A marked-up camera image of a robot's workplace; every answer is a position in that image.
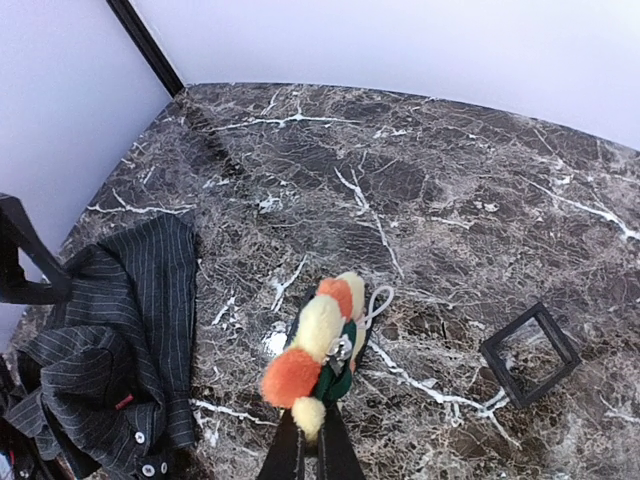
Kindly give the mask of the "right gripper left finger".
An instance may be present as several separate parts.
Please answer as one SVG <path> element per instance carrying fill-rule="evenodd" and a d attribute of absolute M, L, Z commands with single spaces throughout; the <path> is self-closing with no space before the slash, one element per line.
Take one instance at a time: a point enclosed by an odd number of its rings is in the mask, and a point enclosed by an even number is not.
<path fill-rule="evenodd" d="M 280 418 L 257 480 L 304 480 L 306 439 L 290 410 Z"/>

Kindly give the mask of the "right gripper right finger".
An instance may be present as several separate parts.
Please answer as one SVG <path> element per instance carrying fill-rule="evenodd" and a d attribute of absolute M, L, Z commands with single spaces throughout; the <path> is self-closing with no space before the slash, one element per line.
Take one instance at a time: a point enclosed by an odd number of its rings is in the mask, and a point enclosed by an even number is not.
<path fill-rule="evenodd" d="M 318 434 L 317 449 L 318 479 L 366 479 L 337 404 L 326 411 L 324 423 Z"/>

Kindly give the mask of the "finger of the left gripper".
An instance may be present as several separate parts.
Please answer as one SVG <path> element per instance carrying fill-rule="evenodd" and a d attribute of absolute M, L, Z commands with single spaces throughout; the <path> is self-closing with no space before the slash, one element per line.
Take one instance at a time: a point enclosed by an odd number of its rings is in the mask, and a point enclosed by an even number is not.
<path fill-rule="evenodd" d="M 27 279 L 19 260 L 22 250 L 48 283 Z M 1 302 L 54 305 L 71 296 L 72 280 L 36 233 L 22 202 L 1 194 Z"/>

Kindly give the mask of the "flower brooch green orange yellow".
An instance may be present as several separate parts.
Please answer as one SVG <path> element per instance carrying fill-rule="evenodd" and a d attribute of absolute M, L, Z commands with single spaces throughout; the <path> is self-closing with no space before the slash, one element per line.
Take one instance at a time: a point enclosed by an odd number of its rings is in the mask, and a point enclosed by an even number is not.
<path fill-rule="evenodd" d="M 387 285 L 367 297 L 363 278 L 354 272 L 324 278 L 311 291 L 290 341 L 261 383 L 263 399 L 288 411 L 306 440 L 317 441 L 329 408 L 349 392 L 373 321 L 393 298 Z"/>

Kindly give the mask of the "black pinstriped shirt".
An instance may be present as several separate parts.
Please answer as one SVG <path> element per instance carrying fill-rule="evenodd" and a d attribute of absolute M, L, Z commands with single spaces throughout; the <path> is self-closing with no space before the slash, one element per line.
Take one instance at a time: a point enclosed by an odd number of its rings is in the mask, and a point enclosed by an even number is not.
<path fill-rule="evenodd" d="M 166 479 L 174 451 L 195 442 L 194 231 L 163 214 L 84 247 L 66 268 L 71 298 L 18 349 L 5 420 L 79 479 Z"/>

